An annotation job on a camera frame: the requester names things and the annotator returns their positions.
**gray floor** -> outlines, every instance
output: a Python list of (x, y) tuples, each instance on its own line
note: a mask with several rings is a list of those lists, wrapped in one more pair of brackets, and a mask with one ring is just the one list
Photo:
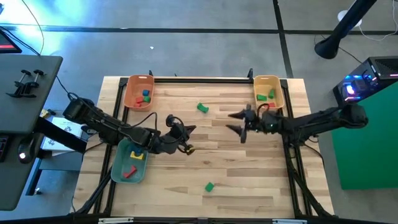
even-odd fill
[[(155, 27), (276, 29), (271, 0), (26, 0), (41, 24), (80, 27)], [(345, 0), (279, 0), (287, 30), (332, 30), (336, 15), (349, 8)], [(394, 30), (392, 1), (379, 0), (363, 19), (364, 30)], [(15, 16), (14, 11), (26, 14)], [(23, 5), (10, 1), (0, 23), (34, 24)], [(15, 34), (40, 49), (40, 32), (21, 28)], [(304, 78), (312, 111), (334, 105), (331, 89), (357, 61), (340, 51), (325, 60), (313, 51), (314, 35), (286, 35), (293, 76)], [(382, 42), (350, 35), (341, 47), (360, 60), (398, 55), (398, 36)], [(24, 54), (32, 54), (23, 49)], [(252, 67), (255, 74), (286, 77), (277, 34), (145, 34), (45, 32), (44, 55), (64, 58), (59, 77), (66, 88), (96, 101), (105, 75), (238, 77)], [(46, 107), (62, 110), (68, 100), (56, 83)], [(320, 147), (335, 213), (343, 218), (398, 222), (398, 190), (342, 190), (331, 135)], [(0, 212), (1, 219), (61, 215), (69, 211), (77, 175), (46, 171), (39, 182), (42, 196), (22, 197), (17, 210)]]

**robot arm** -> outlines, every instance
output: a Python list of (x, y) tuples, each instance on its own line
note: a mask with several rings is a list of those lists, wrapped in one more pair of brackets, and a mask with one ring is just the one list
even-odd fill
[(311, 136), (315, 136), (336, 128), (363, 128), (368, 123), (362, 106), (352, 104), (342, 108), (329, 108), (325, 111), (301, 116), (298, 118), (286, 118), (275, 111), (266, 110), (261, 118), (250, 105), (238, 113), (229, 114), (229, 117), (243, 119), (244, 127), (227, 125), (241, 137), (241, 143), (246, 142), (247, 131), (263, 133), (287, 134), (290, 142), (303, 145)]
[(187, 141), (196, 126), (184, 126), (181, 119), (172, 114), (166, 119), (166, 125), (170, 127), (170, 131), (163, 136), (156, 129), (137, 127), (143, 121), (131, 126), (113, 118), (97, 108), (91, 100), (85, 98), (71, 98), (63, 115), (67, 120), (86, 124), (94, 129), (98, 132), (99, 138), (107, 144), (117, 145), (123, 138), (128, 138), (131, 142), (140, 145), (143, 150), (153, 154), (162, 152), (173, 154), (177, 149), (188, 155), (194, 152), (193, 146), (188, 145)]

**wooden tabletop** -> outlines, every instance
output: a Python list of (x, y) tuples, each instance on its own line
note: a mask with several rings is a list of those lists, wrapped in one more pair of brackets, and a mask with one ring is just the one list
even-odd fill
[[(119, 79), (104, 77), (97, 106), (105, 113), (113, 113)], [(304, 80), (287, 82), (294, 116), (309, 114)], [(207, 114), (197, 110), (198, 102), (210, 108)], [(150, 155), (140, 184), (116, 184), (112, 216), (293, 218), (281, 136), (250, 132), (246, 144), (240, 144), (239, 137), (225, 127), (242, 123), (227, 114), (241, 111), (247, 103), (254, 105), (252, 85), (156, 83), (152, 111), (159, 116), (158, 129), (169, 131), (165, 125), (169, 114), (181, 118), (185, 125), (196, 125), (189, 143), (198, 150), (190, 156), (178, 151)], [(149, 113), (130, 111), (127, 122), (138, 123)], [(154, 118), (142, 126), (153, 128)], [(94, 138), (88, 147), (98, 143)], [(318, 144), (307, 144), (318, 150)], [(105, 147), (84, 156), (73, 201), (76, 209), (98, 185)], [(306, 147), (301, 147), (301, 152), (308, 188), (325, 210), (333, 213), (322, 160)], [(113, 147), (111, 161), (115, 153)], [(215, 184), (210, 193), (205, 191), (208, 182)], [(300, 190), (298, 195), (304, 211)]]

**orange basket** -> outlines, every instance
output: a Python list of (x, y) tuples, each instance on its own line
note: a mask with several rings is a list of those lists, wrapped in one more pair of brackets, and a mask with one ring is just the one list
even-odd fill
[[(269, 92), (274, 89), (274, 98), (268, 97)], [(257, 94), (267, 96), (267, 101), (257, 100)], [(284, 107), (285, 100), (280, 86), (279, 78), (275, 75), (258, 75), (254, 78), (254, 99), (256, 100), (256, 109), (263, 103), (274, 103), (274, 107), (270, 107), (270, 110), (277, 110)]]
[[(151, 75), (132, 75), (127, 82), (126, 95), (124, 96), (124, 105), (134, 111), (149, 111), (152, 107), (154, 96), (155, 79)], [(136, 98), (142, 95), (144, 90), (149, 90), (150, 102), (142, 102), (140, 107), (134, 106)]]

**small cube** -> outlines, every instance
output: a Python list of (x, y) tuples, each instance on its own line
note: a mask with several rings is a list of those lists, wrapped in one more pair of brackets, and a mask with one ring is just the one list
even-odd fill
[(144, 102), (149, 103), (150, 102), (150, 97), (149, 96), (144, 96)]
[(207, 113), (207, 112), (209, 111), (209, 108), (206, 107), (206, 106), (203, 106), (202, 103), (198, 103), (197, 108), (198, 108), (198, 110), (200, 110), (200, 111), (202, 111), (202, 112), (204, 112), (204, 113)]
[(143, 96), (149, 96), (149, 90), (143, 90), (142, 91)]
[(144, 102), (144, 97), (140, 96), (136, 98), (136, 103), (142, 103)]
[(211, 191), (213, 190), (213, 188), (214, 188), (214, 184), (211, 183), (211, 182), (209, 182), (209, 183), (206, 185), (205, 190), (206, 190), (207, 192), (211, 192)]
[(267, 97), (264, 95), (257, 94), (257, 100), (259, 101), (267, 101)]
[(274, 99), (274, 97), (275, 97), (275, 90), (274, 90), (274, 89), (272, 89), (272, 90), (269, 92), (268, 97), (269, 97), (270, 99)]
[(124, 176), (124, 178), (129, 178), (129, 177), (131, 177), (135, 172), (137, 172), (137, 168), (136, 168), (134, 165), (132, 165), (132, 166), (131, 166), (130, 172), (123, 173), (123, 176)]
[(141, 153), (139, 156), (136, 155), (136, 152), (132, 151), (130, 154), (130, 157), (132, 159), (139, 159), (139, 160), (143, 160), (144, 159), (144, 153)]

